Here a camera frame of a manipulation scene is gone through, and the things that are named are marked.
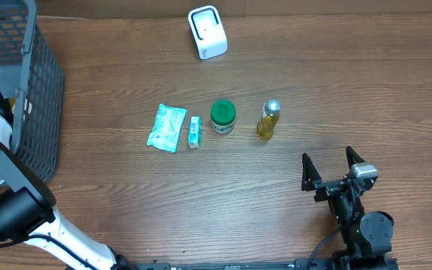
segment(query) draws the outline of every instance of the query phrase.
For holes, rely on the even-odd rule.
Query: yellow liquid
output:
[[[256,133],[259,137],[265,140],[271,139],[275,131],[276,122],[279,120],[279,113],[277,115],[269,115],[268,113],[261,116],[258,125],[256,126]]]

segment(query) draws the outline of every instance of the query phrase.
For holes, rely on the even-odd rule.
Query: wood grain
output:
[[[41,23],[66,76],[50,185],[64,215],[138,263],[307,257],[335,221],[300,190],[301,154],[335,179],[351,145],[379,168],[362,202],[395,219],[390,256],[432,269],[432,14],[223,21],[229,50],[207,61],[186,19]],[[220,98],[237,109],[228,135],[207,125]],[[269,98],[282,113],[263,142],[254,129]],[[188,110],[176,154],[146,146],[159,103]],[[205,123],[196,151],[194,115]],[[62,264],[20,245],[0,250],[0,269]]]
[[[37,0],[45,16],[79,18],[186,17],[214,5],[221,16],[432,12],[432,0]]]

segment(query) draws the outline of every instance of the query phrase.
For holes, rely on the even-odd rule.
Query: small bottle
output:
[[[256,126],[256,133],[259,137],[269,140],[273,136],[276,122],[279,120],[281,105],[279,100],[272,99],[262,105],[261,120]]]

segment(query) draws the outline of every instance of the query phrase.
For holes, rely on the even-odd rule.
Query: basket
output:
[[[36,13],[34,0],[0,0],[0,90],[16,99],[10,150],[47,183],[58,166],[64,77]]]

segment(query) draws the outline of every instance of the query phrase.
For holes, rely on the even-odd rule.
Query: plastic packet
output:
[[[186,116],[186,109],[159,104],[154,127],[148,138],[148,146],[176,153],[179,134]]]

